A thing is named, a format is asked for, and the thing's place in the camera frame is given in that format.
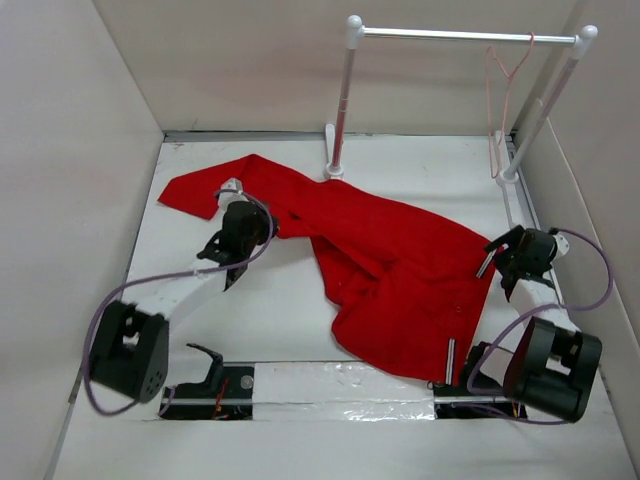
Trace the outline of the red trousers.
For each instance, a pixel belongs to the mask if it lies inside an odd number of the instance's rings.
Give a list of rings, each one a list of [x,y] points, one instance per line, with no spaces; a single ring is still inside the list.
[[[175,177],[159,200],[211,219],[214,194],[231,178],[269,207],[280,238],[311,241],[326,296],[338,307],[331,331],[344,350],[396,376],[458,382],[491,284],[477,276],[483,236],[254,154]]]

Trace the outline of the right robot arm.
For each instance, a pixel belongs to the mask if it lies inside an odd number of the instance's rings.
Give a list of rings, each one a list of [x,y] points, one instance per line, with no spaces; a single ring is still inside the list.
[[[570,319],[576,305],[560,302],[547,275],[569,250],[567,229],[517,225],[491,241],[477,272],[493,267],[517,318],[490,343],[474,346],[462,381],[476,395],[499,395],[552,416],[579,421],[600,364],[602,342]]]

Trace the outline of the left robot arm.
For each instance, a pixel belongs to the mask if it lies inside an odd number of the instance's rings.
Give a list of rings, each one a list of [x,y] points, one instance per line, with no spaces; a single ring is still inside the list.
[[[223,210],[220,230],[188,270],[126,282],[94,313],[81,375],[87,399],[100,415],[122,414],[158,395],[169,373],[170,333],[229,290],[278,231],[268,207],[249,194]]]

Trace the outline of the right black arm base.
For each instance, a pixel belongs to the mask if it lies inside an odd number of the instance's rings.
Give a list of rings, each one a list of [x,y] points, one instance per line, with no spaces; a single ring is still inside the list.
[[[481,372],[478,373],[474,380],[474,387],[479,390],[488,390],[491,394],[489,396],[478,395],[467,389],[469,374],[487,346],[486,342],[481,342],[470,350],[457,386],[433,382],[427,383],[427,388],[433,393],[434,412],[437,420],[528,419],[528,413],[524,405],[513,402],[503,396],[491,395],[500,393],[500,386],[495,380]]]

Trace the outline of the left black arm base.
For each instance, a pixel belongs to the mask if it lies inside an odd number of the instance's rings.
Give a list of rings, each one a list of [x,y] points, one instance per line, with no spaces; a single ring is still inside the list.
[[[246,421],[253,419],[255,365],[226,363],[209,348],[187,343],[209,359],[206,376],[199,382],[166,387],[158,417],[181,421]]]

